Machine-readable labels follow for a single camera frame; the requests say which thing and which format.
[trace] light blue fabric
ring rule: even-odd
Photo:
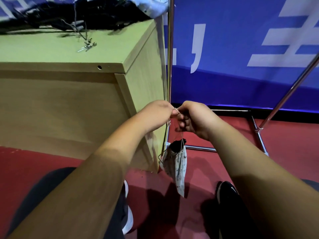
[[[129,0],[150,18],[157,18],[167,12],[168,0]]]

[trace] white sneaker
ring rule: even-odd
[[[125,185],[125,198],[127,198],[127,195],[129,193],[129,185],[127,184],[127,181],[124,180],[124,185]],[[127,215],[127,222],[122,229],[122,232],[124,235],[126,235],[133,227],[133,214],[131,211],[131,208],[128,206],[128,215]]]

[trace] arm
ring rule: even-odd
[[[184,102],[180,127],[216,148],[255,223],[267,238],[317,238],[319,193],[261,152],[207,106]]]
[[[123,123],[13,231],[13,238],[102,238],[135,150],[173,106],[154,101]]]

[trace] black baseboard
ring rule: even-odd
[[[181,104],[172,103],[174,107],[179,107]],[[219,116],[228,117],[247,117],[247,112],[250,112],[255,119],[265,119],[271,112],[271,109],[255,109],[247,107],[233,107],[233,106],[208,106]],[[279,110],[272,120],[276,121],[287,121],[287,122],[302,122],[302,123],[315,123],[319,124],[319,113],[312,112],[293,112]]]

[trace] metal frame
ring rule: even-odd
[[[168,58],[167,58],[167,98],[171,103],[171,86],[172,86],[172,66],[173,66],[173,32],[174,32],[174,0],[169,0],[169,12],[168,12]],[[273,116],[279,111],[279,109],[285,104],[289,97],[296,91],[300,84],[306,79],[306,77],[311,73],[311,71],[319,64],[319,53],[314,57],[314,59],[309,63],[305,70],[300,74],[298,79],[289,89],[287,94],[278,102],[275,108],[271,111],[268,117],[261,123],[260,126],[257,126],[253,116],[248,110],[212,110],[214,112],[247,112],[248,116],[246,117],[248,122],[251,124],[255,139],[257,144],[262,152],[268,156],[265,144],[261,138],[260,131],[267,125],[267,123],[273,118]],[[169,126],[166,133],[166,145],[168,141]],[[217,152],[215,148],[208,147],[199,147],[192,145],[185,145],[187,149],[206,151],[206,152]]]

